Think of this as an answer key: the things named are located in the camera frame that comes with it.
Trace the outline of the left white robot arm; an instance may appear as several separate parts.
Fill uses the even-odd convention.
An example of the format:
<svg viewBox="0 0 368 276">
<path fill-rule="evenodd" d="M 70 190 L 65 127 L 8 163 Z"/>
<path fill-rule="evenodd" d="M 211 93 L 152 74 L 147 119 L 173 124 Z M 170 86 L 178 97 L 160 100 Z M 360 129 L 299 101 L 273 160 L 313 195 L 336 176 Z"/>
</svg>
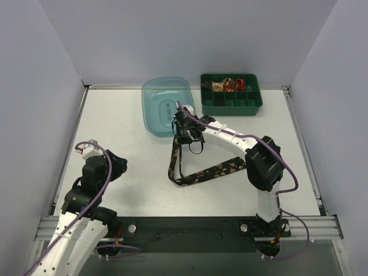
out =
<svg viewBox="0 0 368 276">
<path fill-rule="evenodd" d="M 109 183 L 126 172 L 128 161 L 95 144 L 75 150 L 85 161 L 82 176 L 64 198 L 47 249 L 25 275 L 78 275 L 101 239 L 120 227 L 117 213 L 100 204 Z"/>
</svg>

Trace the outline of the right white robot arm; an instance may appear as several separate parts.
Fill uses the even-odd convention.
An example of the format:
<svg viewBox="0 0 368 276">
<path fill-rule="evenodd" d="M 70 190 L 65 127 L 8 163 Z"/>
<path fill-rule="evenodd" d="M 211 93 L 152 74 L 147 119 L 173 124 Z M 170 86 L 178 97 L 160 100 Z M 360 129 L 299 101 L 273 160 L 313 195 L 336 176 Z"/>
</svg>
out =
<svg viewBox="0 0 368 276">
<path fill-rule="evenodd" d="M 268 136 L 260 141 L 245 138 L 210 116 L 190 117 L 187 112 L 178 111 L 172 122 L 175 135 L 168 168 L 169 180 L 178 186 L 190 186 L 246 170 L 250 184 L 258 193 L 256 215 L 269 224 L 277 221 L 281 216 L 277 192 L 284 170 L 280 147 Z M 175 172 L 182 170 L 182 146 L 195 142 L 216 145 L 235 154 L 235 157 L 193 174 L 175 177 Z"/>
</svg>

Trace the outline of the black gold patterned tie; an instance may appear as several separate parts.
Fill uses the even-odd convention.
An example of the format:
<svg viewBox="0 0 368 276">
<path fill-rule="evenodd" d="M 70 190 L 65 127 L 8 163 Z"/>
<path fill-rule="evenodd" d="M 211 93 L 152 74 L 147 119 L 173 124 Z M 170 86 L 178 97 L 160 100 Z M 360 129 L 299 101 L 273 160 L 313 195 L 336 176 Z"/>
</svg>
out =
<svg viewBox="0 0 368 276">
<path fill-rule="evenodd" d="M 190 175 L 184 175 L 182 173 L 182 146 L 179 144 L 177 136 L 174 136 L 167 176 L 177 186 L 184 187 L 220 178 L 246 168 L 246 161 L 240 157 L 235 157 Z"/>
</svg>

